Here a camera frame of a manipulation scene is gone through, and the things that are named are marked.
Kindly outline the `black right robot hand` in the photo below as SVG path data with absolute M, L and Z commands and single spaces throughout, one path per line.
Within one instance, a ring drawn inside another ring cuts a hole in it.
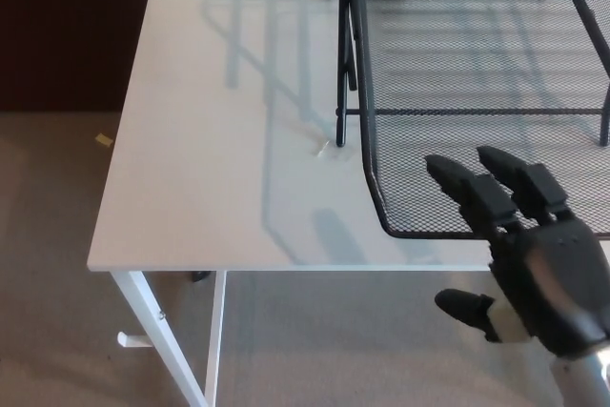
M 541 163 L 478 148 L 486 173 L 439 154 L 428 174 L 489 244 L 490 270 L 526 332 L 556 356 L 583 356 L 609 342 L 609 263 L 597 236 Z

